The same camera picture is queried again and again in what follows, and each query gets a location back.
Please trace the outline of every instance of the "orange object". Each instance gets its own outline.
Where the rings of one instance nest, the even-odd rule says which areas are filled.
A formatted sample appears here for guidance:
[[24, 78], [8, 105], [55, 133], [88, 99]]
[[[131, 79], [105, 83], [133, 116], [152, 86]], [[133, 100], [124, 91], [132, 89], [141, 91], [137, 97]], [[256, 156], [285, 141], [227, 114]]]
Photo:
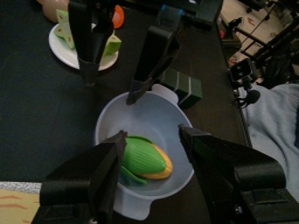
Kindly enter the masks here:
[[124, 10], [119, 5], [116, 5], [115, 15], [112, 18], [115, 29], [117, 29], [123, 25], [124, 21], [125, 21]]

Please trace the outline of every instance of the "black table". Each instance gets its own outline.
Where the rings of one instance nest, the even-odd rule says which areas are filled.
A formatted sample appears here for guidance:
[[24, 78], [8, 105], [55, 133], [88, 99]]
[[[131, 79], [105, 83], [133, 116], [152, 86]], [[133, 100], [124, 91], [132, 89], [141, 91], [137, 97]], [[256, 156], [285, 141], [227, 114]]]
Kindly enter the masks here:
[[[83, 87], [79, 70], [56, 58], [48, 35], [55, 24], [32, 1], [0, 2], [0, 180], [41, 182], [65, 160], [93, 145], [100, 110], [127, 92], [145, 32], [155, 16], [125, 10], [116, 64], [100, 72], [95, 89]], [[249, 145], [232, 104], [227, 61], [217, 28], [189, 27], [172, 67], [201, 81], [203, 99], [185, 109], [195, 128]], [[139, 223], [115, 214], [116, 223]], [[193, 177], [167, 199], [153, 202], [141, 223], [209, 223], [201, 189]]]

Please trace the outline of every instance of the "green block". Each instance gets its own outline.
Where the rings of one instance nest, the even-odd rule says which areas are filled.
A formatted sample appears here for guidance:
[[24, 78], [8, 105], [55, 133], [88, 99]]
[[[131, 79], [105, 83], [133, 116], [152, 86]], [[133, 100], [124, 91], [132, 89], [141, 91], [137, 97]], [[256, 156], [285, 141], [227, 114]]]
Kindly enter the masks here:
[[183, 109], [189, 108], [201, 98], [201, 81], [172, 68], [163, 72], [160, 84], [177, 94], [177, 104]]
[[179, 106], [183, 109], [189, 108], [201, 99], [201, 81], [195, 78], [189, 78], [191, 92], [189, 96], [179, 102]]
[[169, 88], [172, 91], [177, 88], [177, 71], [168, 68], [163, 72], [163, 78], [160, 84]]

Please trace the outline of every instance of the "gray cloth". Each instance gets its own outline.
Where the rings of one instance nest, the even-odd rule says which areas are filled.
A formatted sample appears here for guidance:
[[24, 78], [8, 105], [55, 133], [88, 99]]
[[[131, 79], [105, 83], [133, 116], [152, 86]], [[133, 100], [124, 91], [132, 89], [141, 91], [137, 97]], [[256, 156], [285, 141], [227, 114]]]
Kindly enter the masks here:
[[255, 104], [243, 109], [252, 148], [272, 157], [283, 166], [285, 188], [299, 201], [299, 149], [295, 147], [299, 85], [283, 84], [272, 89], [257, 85]]

